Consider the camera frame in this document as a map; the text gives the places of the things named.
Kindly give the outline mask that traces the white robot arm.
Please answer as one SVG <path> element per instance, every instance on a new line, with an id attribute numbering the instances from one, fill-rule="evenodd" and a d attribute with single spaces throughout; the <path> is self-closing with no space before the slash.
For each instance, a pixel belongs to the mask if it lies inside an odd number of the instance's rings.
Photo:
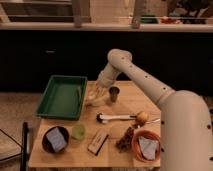
<path id="1" fill-rule="evenodd" d="M 132 63 L 132 54 L 112 49 L 89 101 L 95 102 L 125 73 L 161 110 L 160 171 L 213 171 L 213 127 L 207 104 L 187 90 L 176 91 Z"/>

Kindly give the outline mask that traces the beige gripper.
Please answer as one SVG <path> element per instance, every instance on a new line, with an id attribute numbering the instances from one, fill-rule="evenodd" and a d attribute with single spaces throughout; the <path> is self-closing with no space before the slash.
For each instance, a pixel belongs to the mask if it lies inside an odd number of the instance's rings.
<path id="1" fill-rule="evenodd" d="M 106 94 L 107 91 L 107 88 L 102 87 L 99 83 L 95 82 L 89 91 L 89 99 L 94 100 L 101 98 Z"/>

